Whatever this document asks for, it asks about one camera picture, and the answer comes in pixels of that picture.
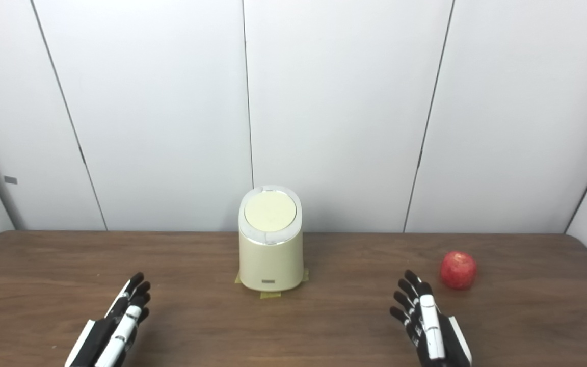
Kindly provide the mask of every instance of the robotic hand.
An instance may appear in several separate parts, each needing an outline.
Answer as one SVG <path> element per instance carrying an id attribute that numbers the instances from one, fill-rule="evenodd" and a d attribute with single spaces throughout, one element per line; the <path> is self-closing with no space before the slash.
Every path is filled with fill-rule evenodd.
<path id="1" fill-rule="evenodd" d="M 65 367 L 121 367 L 137 328 L 149 316 L 151 284 L 137 273 L 126 282 L 102 319 L 88 320 Z"/>
<path id="2" fill-rule="evenodd" d="M 471 367 L 470 349 L 457 319 L 440 313 L 431 286 L 411 270 L 405 271 L 398 286 L 406 295 L 396 291 L 393 297 L 405 311 L 391 307 L 390 312 L 405 326 L 422 367 Z"/>

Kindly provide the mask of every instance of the apple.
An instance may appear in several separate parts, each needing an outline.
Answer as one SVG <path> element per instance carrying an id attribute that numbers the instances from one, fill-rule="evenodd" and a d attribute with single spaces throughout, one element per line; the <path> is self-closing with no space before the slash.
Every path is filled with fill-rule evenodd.
<path id="1" fill-rule="evenodd" d="M 450 251 L 441 263 L 441 281 L 453 290 L 467 290 L 475 282 L 477 263 L 461 251 Z"/>

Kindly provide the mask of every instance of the cream-colored appliance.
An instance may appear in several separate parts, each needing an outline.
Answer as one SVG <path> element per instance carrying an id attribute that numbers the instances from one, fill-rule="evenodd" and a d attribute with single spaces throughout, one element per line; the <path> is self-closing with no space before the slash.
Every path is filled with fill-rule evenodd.
<path id="1" fill-rule="evenodd" d="M 239 207 L 239 278 L 251 290 L 278 292 L 303 280 L 303 212 L 282 186 L 247 193 Z"/>

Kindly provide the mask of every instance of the tabletop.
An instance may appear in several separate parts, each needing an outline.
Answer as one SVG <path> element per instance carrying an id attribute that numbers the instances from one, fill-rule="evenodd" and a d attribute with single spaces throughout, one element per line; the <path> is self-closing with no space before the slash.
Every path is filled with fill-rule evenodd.
<path id="1" fill-rule="evenodd" d="M 587 365 L 587 249 L 567 235 L 304 236 L 309 281 L 260 299 L 235 284 L 237 233 L 0 234 L 0 366 L 63 365 L 86 320 L 130 276 L 151 281 L 151 315 L 124 367 L 419 365 L 389 315 L 405 269 L 457 317 L 473 365 Z M 450 250 L 477 260 L 468 291 L 442 285 Z"/>

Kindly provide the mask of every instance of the yellow tape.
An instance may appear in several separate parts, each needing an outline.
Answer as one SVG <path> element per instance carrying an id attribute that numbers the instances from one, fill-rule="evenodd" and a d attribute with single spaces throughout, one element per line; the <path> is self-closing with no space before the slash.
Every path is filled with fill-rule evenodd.
<path id="1" fill-rule="evenodd" d="M 278 298 L 282 296 L 282 292 L 261 292 L 259 293 L 259 299 L 263 300 L 264 298 Z"/>
<path id="2" fill-rule="evenodd" d="M 305 268 L 303 272 L 303 281 L 309 281 L 309 269 Z M 235 278 L 235 284 L 241 284 L 242 279 L 239 277 L 239 273 L 237 273 L 237 277 Z M 278 298 L 282 297 L 282 292 L 260 292 L 259 299 L 263 300 L 264 298 Z"/>

